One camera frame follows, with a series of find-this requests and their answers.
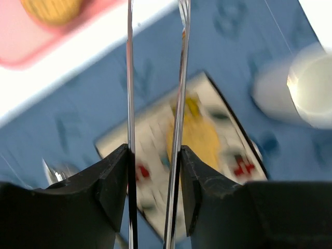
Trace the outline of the metal tongs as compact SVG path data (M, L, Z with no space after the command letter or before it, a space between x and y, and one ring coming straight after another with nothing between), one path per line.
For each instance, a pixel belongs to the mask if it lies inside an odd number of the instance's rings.
M183 24L179 87L175 114L166 101L148 111L135 125L133 65L133 2L128 2L127 91L130 167L129 205L138 205L163 238L163 248L175 248L180 147L183 134L191 2L179 1Z

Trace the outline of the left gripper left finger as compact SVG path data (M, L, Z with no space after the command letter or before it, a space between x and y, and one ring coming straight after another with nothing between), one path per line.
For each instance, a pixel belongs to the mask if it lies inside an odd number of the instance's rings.
M122 144L85 170L28 190L1 183L1 248L113 248L128 183Z

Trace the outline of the bread slice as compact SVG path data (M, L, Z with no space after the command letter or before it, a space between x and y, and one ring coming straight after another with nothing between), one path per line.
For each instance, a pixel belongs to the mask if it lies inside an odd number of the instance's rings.
M213 123L206 117L184 115L182 144L187 145L201 161L219 169L221 143Z

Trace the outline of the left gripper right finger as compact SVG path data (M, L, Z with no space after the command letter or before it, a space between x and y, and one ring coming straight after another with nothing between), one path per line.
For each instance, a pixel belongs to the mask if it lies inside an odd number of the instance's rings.
M181 149L192 248L331 248L331 183L237 184Z

